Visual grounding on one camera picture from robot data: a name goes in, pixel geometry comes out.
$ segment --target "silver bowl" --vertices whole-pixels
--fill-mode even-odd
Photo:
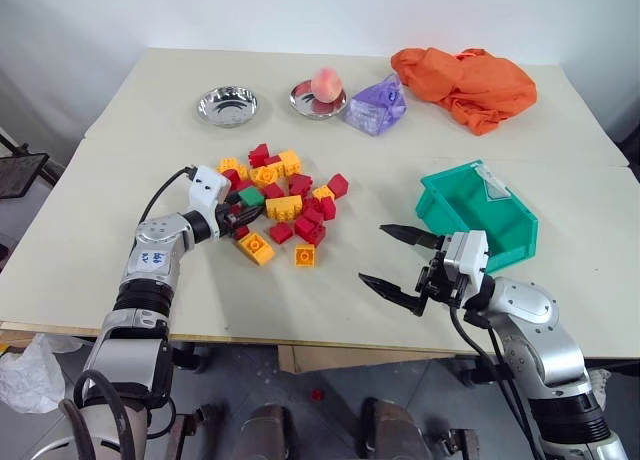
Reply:
[[[205,122],[231,128],[251,120],[258,110],[258,100],[247,88],[218,87],[202,96],[197,110]]]
[[[311,80],[299,83],[289,94],[291,106],[300,114],[314,120],[325,120],[342,111],[347,105],[347,94],[342,90],[336,100],[324,103],[311,93]]]

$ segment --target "white tabletop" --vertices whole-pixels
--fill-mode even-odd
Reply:
[[[257,267],[232,241],[199,245],[182,262],[172,333],[178,338],[468,351],[442,305],[422,318],[385,302],[356,274],[411,291],[428,250],[394,241],[381,223],[421,226],[419,179],[482,158],[540,220],[535,258],[500,272],[558,298],[561,318],[588,356],[640,355],[640,190],[626,161],[558,67],[529,67],[539,101],[497,131],[476,137],[448,112],[408,94],[409,111],[371,138],[338,119],[313,122],[288,91],[332,65],[354,93],[389,71],[383,58],[149,50],[87,132],[69,168],[0,275],[0,327],[95,332],[112,308],[140,212],[185,164],[216,165],[267,142],[295,149],[316,182],[351,181],[318,251],[293,266],[297,241]],[[231,130],[201,123],[195,104],[215,86],[258,94],[251,122]],[[152,215],[184,211],[186,180]],[[254,225],[264,232],[262,219]],[[468,328],[483,345],[483,332]]]

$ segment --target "white plastic bag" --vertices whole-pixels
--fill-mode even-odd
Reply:
[[[54,353],[82,346],[79,340],[37,334],[21,355],[0,358],[0,401],[19,413],[47,413],[64,398],[65,382]]]

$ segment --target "teal plastic bin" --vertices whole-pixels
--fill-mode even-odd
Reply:
[[[424,177],[416,213],[437,235],[487,232],[491,273],[535,255],[538,219],[508,188],[485,181],[477,171],[483,165],[476,160]]]

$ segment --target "floor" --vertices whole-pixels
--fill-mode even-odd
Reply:
[[[278,368],[274,347],[218,345],[200,350],[209,367],[200,374],[177,370],[172,396],[179,412],[205,403],[224,404],[221,425],[187,438],[184,459],[226,458],[242,422],[258,406],[287,406],[294,417],[304,459],[356,458],[353,433],[362,401],[369,396],[404,405],[423,431],[435,434],[446,426],[476,429],[483,459],[530,458],[495,386],[464,387],[456,372],[469,360],[432,360],[292,375]],[[88,347],[59,355],[69,385],[78,377]],[[321,401],[311,391],[324,392]],[[631,460],[640,459],[640,385],[637,378],[614,374],[607,385],[606,414],[623,439]],[[0,445],[6,460],[30,458],[60,421],[58,412],[20,415],[0,403]],[[162,428],[168,414],[154,415],[152,430]],[[148,442],[145,458],[164,458],[167,437]],[[441,458],[434,447],[435,458]]]

